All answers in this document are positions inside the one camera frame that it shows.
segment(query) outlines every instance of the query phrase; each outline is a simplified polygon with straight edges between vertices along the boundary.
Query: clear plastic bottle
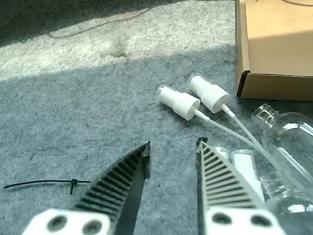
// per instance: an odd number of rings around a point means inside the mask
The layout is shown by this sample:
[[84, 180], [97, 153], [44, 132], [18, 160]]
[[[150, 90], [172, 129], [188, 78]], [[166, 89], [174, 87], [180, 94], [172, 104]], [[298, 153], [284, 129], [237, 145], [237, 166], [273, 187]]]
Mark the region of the clear plastic bottle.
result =
[[263, 146], [275, 159], [274, 167], [290, 186], [313, 198], [313, 121], [299, 113], [279, 114], [268, 104], [251, 118], [263, 129]]
[[312, 200], [286, 186], [280, 175], [275, 171], [260, 178], [270, 197], [267, 207], [288, 235], [312, 235]]

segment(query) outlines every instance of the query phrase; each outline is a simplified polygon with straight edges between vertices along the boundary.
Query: white spray cap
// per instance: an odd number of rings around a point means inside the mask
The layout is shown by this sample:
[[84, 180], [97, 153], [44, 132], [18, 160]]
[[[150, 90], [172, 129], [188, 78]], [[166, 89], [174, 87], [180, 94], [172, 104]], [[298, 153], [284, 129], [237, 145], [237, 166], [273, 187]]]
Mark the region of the white spray cap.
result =
[[199, 73], [191, 75], [188, 87], [197, 94], [201, 102], [212, 112], [218, 113], [230, 101], [230, 94], [216, 84], [210, 83]]
[[166, 85], [161, 85], [156, 91], [156, 99], [186, 120], [194, 117], [200, 106], [200, 100], [188, 93], [180, 93]]
[[228, 149], [223, 148], [223, 147], [213, 147], [213, 148], [214, 148], [214, 150], [217, 153], [221, 154], [226, 160], [229, 159], [229, 151], [228, 151]]

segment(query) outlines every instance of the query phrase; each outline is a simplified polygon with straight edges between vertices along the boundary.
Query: gray carpet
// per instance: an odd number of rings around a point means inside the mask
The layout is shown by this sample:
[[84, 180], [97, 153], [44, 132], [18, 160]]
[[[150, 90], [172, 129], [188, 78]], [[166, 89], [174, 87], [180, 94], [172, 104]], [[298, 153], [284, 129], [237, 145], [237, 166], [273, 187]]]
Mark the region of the gray carpet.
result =
[[[163, 83], [188, 91], [188, 76], [200, 72], [232, 94], [229, 106], [260, 137], [249, 116], [264, 101], [235, 97], [235, 2], [23, 1], [8, 4], [12, 14], [0, 21], [7, 32], [0, 48], [0, 185], [92, 180], [151, 141], [151, 178], [134, 234], [197, 234], [196, 140], [208, 137], [230, 151], [248, 146], [197, 118], [183, 120], [158, 104], [155, 92]], [[311, 102], [269, 104], [313, 117]], [[201, 110], [240, 132], [224, 114]], [[272, 169], [258, 154], [256, 164], [259, 174]], [[68, 205], [68, 192], [69, 184], [58, 183], [1, 188], [0, 234], [19, 235], [37, 213]]]

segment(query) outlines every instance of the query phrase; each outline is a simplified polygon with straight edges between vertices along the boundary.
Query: bottle neck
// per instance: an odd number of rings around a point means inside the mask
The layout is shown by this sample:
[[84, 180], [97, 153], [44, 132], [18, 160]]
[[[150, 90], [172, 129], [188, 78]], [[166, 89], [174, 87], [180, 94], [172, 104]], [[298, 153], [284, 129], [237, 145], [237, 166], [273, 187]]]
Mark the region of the bottle neck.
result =
[[262, 104], [251, 115], [251, 119], [262, 129], [271, 128], [277, 121], [279, 112], [268, 104]]
[[291, 191], [277, 171], [263, 175], [260, 180], [270, 198], [286, 197]]

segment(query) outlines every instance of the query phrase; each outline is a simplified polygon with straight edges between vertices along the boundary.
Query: clear plastic tube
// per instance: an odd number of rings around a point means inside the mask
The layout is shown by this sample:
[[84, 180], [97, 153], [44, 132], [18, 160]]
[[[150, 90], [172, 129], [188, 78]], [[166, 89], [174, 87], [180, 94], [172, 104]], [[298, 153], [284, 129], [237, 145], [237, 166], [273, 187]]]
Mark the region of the clear plastic tube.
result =
[[205, 121], [211, 123], [212, 125], [214, 125], [214, 126], [220, 128], [220, 129], [222, 129], [222, 130], [228, 132], [229, 134], [231, 134], [231, 135], [237, 137], [238, 139], [244, 141], [245, 143], [249, 144], [251, 147], [255, 148], [256, 150], [259, 150], [258, 147], [257, 147], [253, 142], [251, 142], [251, 141], [248, 140], [247, 138], [241, 136], [241, 135], [238, 134], [237, 132], [234, 132], [233, 130], [230, 130], [230, 129], [228, 129], [227, 127], [225, 127], [225, 126], [219, 124], [218, 122], [213, 121], [212, 119], [210, 119], [208, 116], [206, 116], [206, 115], [205, 115], [204, 113], [202, 113], [201, 111], [196, 110], [196, 111], [195, 111], [195, 115], [196, 115], [197, 117], [199, 117], [199, 118], [201, 118], [201, 119], [203, 119], [203, 120], [205, 120]]
[[263, 148], [263, 146], [257, 141], [257, 139], [249, 132], [246, 126], [236, 117], [233, 117], [234, 121], [240, 126], [240, 128], [246, 133], [246, 135], [253, 141], [256, 146], [256, 149], [269, 160], [269, 162], [275, 167], [279, 165], [279, 163]]

